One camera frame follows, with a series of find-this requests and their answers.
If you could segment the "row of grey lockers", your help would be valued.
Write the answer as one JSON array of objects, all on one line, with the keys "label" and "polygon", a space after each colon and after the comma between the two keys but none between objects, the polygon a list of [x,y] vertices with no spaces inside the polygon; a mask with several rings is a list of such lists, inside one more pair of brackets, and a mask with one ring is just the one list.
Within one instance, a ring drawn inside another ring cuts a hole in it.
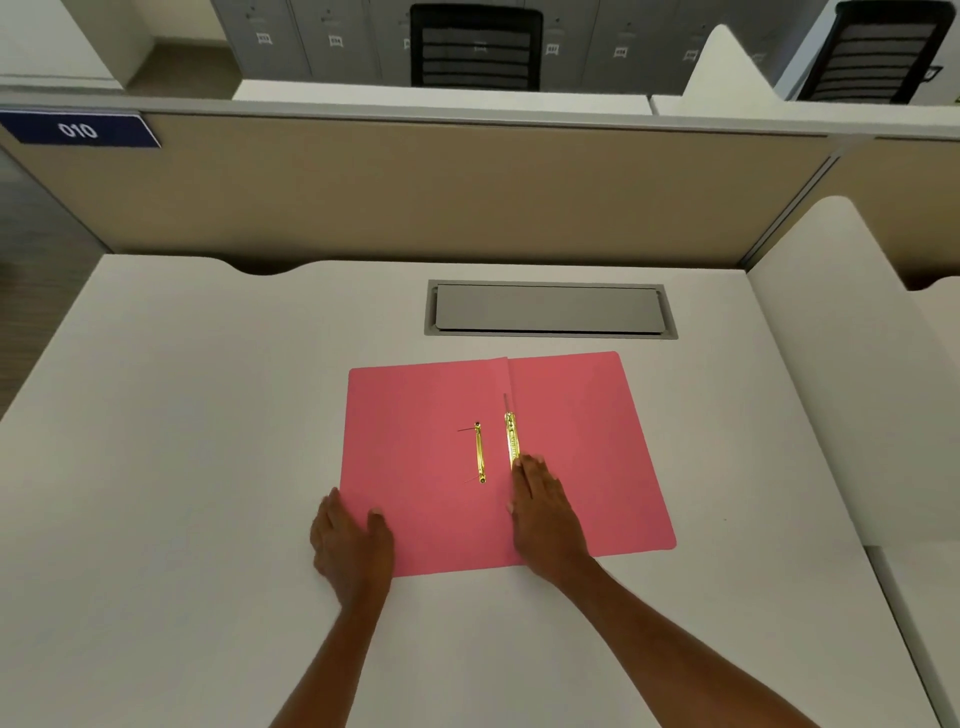
[{"label": "row of grey lockers", "polygon": [[211,0],[245,79],[409,87],[417,3],[537,9],[541,91],[678,93],[726,25],[767,80],[828,0]]}]

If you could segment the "person's left forearm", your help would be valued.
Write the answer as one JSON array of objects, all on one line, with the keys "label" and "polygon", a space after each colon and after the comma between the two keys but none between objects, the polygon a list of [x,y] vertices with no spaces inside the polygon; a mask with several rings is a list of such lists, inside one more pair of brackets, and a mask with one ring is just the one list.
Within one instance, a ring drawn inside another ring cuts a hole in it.
[{"label": "person's left forearm", "polygon": [[317,654],[269,728],[346,728],[387,592],[342,606]]}]

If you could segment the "person's right forearm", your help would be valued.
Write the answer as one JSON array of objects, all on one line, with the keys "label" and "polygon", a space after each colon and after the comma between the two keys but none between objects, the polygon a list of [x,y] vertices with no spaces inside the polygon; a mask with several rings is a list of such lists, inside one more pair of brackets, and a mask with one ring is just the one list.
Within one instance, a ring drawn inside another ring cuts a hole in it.
[{"label": "person's right forearm", "polygon": [[594,558],[574,559],[554,583],[597,631],[661,728],[819,728]]}]

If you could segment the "person's left hand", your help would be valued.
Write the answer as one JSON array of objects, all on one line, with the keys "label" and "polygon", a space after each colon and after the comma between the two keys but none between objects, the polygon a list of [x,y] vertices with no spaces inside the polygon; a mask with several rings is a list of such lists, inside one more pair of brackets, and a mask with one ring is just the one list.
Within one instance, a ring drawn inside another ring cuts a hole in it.
[{"label": "person's left hand", "polygon": [[380,546],[347,509],[341,491],[332,489],[318,506],[309,542],[314,568],[333,589],[343,610],[382,610],[395,569],[393,546]]}]

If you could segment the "beige desk partition panel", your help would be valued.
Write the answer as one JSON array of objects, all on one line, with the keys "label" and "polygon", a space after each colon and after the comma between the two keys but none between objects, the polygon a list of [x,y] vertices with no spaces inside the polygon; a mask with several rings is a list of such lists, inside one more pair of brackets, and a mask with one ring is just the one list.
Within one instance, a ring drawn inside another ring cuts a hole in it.
[{"label": "beige desk partition panel", "polygon": [[736,268],[837,149],[822,132],[663,117],[282,113],[85,98],[159,149],[0,149],[113,253],[308,261]]},{"label": "beige desk partition panel", "polygon": [[740,261],[750,269],[828,197],[850,200],[908,286],[960,276],[960,139],[849,141],[810,177]]}]

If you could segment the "gold metal fastener clamp bar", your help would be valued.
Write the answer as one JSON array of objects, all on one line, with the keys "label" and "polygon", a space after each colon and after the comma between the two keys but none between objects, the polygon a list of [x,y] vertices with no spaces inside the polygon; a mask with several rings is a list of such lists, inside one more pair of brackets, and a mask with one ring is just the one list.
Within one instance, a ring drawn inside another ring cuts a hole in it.
[{"label": "gold metal fastener clamp bar", "polygon": [[510,468],[512,469],[513,467],[516,466],[516,464],[519,462],[519,460],[522,457],[522,448],[520,443],[517,415],[516,415],[515,407],[513,406],[513,401],[511,399],[510,394],[507,394],[507,393],[503,394],[503,404],[505,407],[504,421],[505,421],[505,431],[506,431],[506,438],[507,438],[507,445],[508,445],[508,454],[510,458],[509,462],[510,462]]}]

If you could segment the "white curved side divider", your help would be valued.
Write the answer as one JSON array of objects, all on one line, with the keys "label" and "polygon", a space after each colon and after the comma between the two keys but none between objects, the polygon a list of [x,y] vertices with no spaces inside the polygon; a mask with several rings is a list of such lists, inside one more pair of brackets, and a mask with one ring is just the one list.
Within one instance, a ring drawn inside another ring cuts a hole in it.
[{"label": "white curved side divider", "polygon": [[847,198],[748,273],[868,547],[960,541],[960,369]]},{"label": "white curved side divider", "polygon": [[685,107],[774,104],[781,97],[741,46],[732,30],[717,25],[708,35],[680,101]]}]

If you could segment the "black mesh office chair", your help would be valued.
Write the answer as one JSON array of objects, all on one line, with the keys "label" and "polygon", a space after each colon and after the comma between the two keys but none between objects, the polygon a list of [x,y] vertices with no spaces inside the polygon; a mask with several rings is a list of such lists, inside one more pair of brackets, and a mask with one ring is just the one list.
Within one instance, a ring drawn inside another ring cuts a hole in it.
[{"label": "black mesh office chair", "polygon": [[840,0],[833,12],[796,101],[908,105],[957,18],[954,0]]},{"label": "black mesh office chair", "polygon": [[416,3],[409,17],[413,88],[541,90],[545,19],[540,10]]}]

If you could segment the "blue number sign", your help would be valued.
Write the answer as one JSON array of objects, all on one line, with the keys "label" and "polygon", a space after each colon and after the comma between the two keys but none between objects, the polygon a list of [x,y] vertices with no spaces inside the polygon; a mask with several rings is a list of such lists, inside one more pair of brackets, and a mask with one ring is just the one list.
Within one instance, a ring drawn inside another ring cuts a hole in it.
[{"label": "blue number sign", "polygon": [[25,145],[162,148],[161,140],[136,113],[0,109],[0,125]]}]

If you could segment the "pink paper file folder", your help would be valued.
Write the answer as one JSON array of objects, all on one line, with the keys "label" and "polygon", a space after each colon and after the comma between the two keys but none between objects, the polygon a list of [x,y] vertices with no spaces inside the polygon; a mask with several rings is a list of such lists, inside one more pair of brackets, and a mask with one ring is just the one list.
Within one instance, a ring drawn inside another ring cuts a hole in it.
[{"label": "pink paper file folder", "polygon": [[[377,507],[394,574],[520,563],[503,395],[521,451],[545,457],[593,556],[677,546],[621,358],[615,351],[356,368],[349,372],[340,491],[358,520]],[[476,480],[483,426],[486,483]]]}]

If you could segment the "person's right hand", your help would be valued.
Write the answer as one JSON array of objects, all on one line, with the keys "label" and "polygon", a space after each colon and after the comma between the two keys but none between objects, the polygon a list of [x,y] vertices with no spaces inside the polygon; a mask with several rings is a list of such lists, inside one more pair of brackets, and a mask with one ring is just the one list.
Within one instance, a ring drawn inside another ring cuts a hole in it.
[{"label": "person's right hand", "polygon": [[522,563],[563,592],[575,581],[582,568],[594,560],[580,519],[561,480],[558,481],[562,486],[562,504],[513,511],[510,498],[509,512],[513,545]]}]

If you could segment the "gold metal fastener prong strip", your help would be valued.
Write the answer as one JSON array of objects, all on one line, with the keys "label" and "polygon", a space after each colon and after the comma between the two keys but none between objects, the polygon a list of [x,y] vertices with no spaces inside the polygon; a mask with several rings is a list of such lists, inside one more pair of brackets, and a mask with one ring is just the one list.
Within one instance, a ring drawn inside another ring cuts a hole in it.
[{"label": "gold metal fastener prong strip", "polygon": [[456,432],[458,433],[470,432],[473,435],[475,464],[476,464],[476,480],[480,484],[485,484],[487,482],[487,469],[486,469],[486,459],[485,459],[485,452],[484,452],[482,421],[474,420],[473,424],[470,427],[459,427],[456,429]]}]

